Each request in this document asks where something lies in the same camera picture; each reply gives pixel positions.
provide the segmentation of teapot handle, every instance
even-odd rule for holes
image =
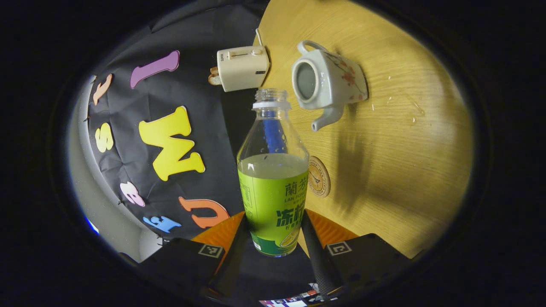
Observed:
[[[303,55],[309,52],[307,49],[305,49],[305,45],[314,47],[315,49],[321,49],[321,50],[324,50],[324,51],[328,51],[328,49],[322,47],[321,45],[319,45],[319,44],[317,44],[317,43],[315,43],[315,42],[312,42],[312,41],[310,41],[310,40],[302,40],[302,41],[298,44],[298,50],[299,50],[300,53],[303,54]]]

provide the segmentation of orange letter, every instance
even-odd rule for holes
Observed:
[[[214,210],[216,217],[197,217],[192,215],[193,221],[201,228],[212,227],[224,220],[229,219],[229,214],[226,209],[217,202],[209,199],[192,199],[185,200],[184,197],[178,197],[178,201],[186,209],[192,211],[195,208],[209,208]]]
[[[102,83],[99,83],[99,85],[97,86],[97,90],[95,91],[95,94],[93,94],[93,102],[95,103],[95,105],[99,103],[99,99],[102,97],[102,95],[106,93],[106,91],[110,87],[111,82],[112,82],[112,74],[109,74],[106,77],[106,82],[104,83],[104,85]]]

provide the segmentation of teapot spout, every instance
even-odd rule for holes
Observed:
[[[311,129],[317,132],[322,127],[327,126],[331,123],[335,123],[336,121],[340,120],[342,115],[343,115],[343,105],[339,107],[324,108],[324,112],[322,113],[322,116],[317,118],[311,124]]]

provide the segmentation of white wall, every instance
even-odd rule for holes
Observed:
[[[140,262],[140,235],[146,227],[125,206],[117,205],[117,197],[106,184],[94,160],[87,124],[83,122],[87,118],[87,102],[93,80],[82,89],[68,127],[68,166],[73,189],[84,214],[98,228],[100,236],[114,250]]]
[[[140,232],[140,259],[144,261],[146,258],[150,257],[153,253],[161,248],[163,240],[157,238],[157,235],[149,230],[142,229]]]

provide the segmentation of plastic bottle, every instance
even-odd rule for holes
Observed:
[[[309,153],[288,119],[286,98],[285,90],[258,90],[256,121],[237,154],[252,241],[272,257],[290,254],[298,243],[309,170]]]

